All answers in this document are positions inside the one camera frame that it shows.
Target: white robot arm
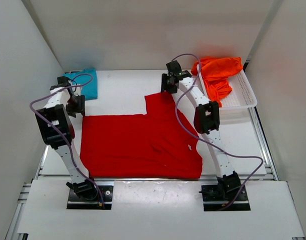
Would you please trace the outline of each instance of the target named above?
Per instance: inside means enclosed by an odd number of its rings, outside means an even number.
[[[218,195],[225,200],[233,198],[241,187],[241,181],[228,156],[220,150],[224,149],[224,146],[219,131],[219,104],[216,101],[210,101],[197,86],[193,85],[191,74],[187,70],[182,71],[178,61],[171,61],[166,64],[166,67],[167,73],[162,74],[161,92],[173,94],[180,89],[186,93],[195,108],[195,130],[209,143],[207,146],[216,169]]]
[[[37,110],[37,112],[58,128],[67,139],[69,145],[67,145],[58,132],[36,115],[38,127],[45,144],[50,145],[60,155],[70,174],[72,181],[66,183],[66,185],[72,189],[78,197],[93,199],[98,194],[98,190],[93,182],[89,180],[89,171],[83,165],[74,146],[75,132],[69,118],[69,116],[75,117],[76,114],[79,113],[85,116],[85,96],[75,96],[72,88],[59,91],[60,89],[71,86],[68,77],[58,77],[57,82],[57,85],[50,88],[51,94],[57,93],[48,100],[43,108]]]

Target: clothing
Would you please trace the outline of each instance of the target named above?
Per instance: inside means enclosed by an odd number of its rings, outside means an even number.
[[[228,78],[238,74],[242,69],[240,57],[203,57],[201,62],[201,75],[208,98],[211,101],[217,101],[222,107],[221,99],[230,94],[232,88],[229,85]],[[191,73],[198,75],[198,62],[195,62]]]
[[[197,140],[167,92],[145,96],[147,114],[86,116],[80,158],[92,177],[198,179]],[[184,126],[195,129],[178,110]]]
[[[75,76],[79,74],[90,74],[93,77],[93,80],[89,84],[83,86],[81,89],[81,94],[85,96],[85,100],[97,99],[98,98],[98,77],[97,77],[97,72],[95,71],[95,69],[94,68],[84,69],[83,71],[65,73],[64,76],[68,77],[69,79],[73,79]],[[81,75],[77,77],[74,81],[77,84],[85,84],[89,80],[90,80],[90,76]]]

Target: white table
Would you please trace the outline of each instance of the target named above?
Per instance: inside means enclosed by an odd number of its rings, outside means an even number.
[[[144,96],[160,92],[161,75],[165,72],[165,70],[96,71],[98,99],[85,102],[85,114],[87,116],[146,114]],[[181,91],[174,94],[174,100],[176,101],[181,94]],[[193,125],[195,109],[186,97],[181,100],[179,110]],[[80,152],[82,117],[79,114],[77,118],[70,119],[75,129],[74,144]],[[259,142],[247,110],[235,112],[234,115],[221,112],[220,121],[220,134],[226,151],[235,155],[261,156]],[[198,142],[197,151],[203,158],[202,175],[215,175],[214,163],[206,144]],[[229,158],[239,175],[249,175],[259,165],[258,159]],[[62,159],[51,148],[48,148],[41,174],[69,175]],[[255,174],[265,175],[265,167],[262,166]]]
[[[250,181],[251,211],[204,212],[200,181],[114,182],[112,210],[66,209],[67,179],[34,180],[18,233],[28,240],[292,240],[304,237],[288,184]]]
[[[163,72],[98,71],[98,99],[86,102],[86,114],[145,114],[144,96],[160,91]],[[191,103],[184,98],[179,108],[192,124]],[[221,113],[220,119],[221,139],[228,152],[261,155],[248,111]],[[72,123],[80,151],[82,118]],[[202,174],[215,175],[207,146],[199,143],[197,150],[203,156]],[[244,178],[259,164],[255,159],[230,161]],[[257,176],[265,174],[264,166],[257,171]],[[28,234],[28,240],[291,240],[304,236],[286,182],[249,181],[251,211],[204,212],[199,191],[214,180],[114,181],[112,210],[70,210],[66,209],[69,189],[65,183],[71,180],[67,175],[61,158],[50,149],[42,174],[30,188],[18,233]]]

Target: white enclosure wall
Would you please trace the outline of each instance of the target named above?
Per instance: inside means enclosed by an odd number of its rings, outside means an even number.
[[[306,235],[306,0],[284,0],[246,73]]]
[[[0,0],[0,240],[44,144],[29,103],[63,71],[19,0]]]
[[[23,0],[65,71],[165,69],[182,53],[244,62],[273,0]],[[183,58],[190,69],[193,58]]]

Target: red t-shirt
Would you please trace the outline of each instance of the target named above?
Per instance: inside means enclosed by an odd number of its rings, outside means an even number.
[[[92,177],[198,179],[197,140],[175,116],[167,92],[145,96],[147,114],[86,116],[80,158]],[[179,111],[183,125],[197,135]]]

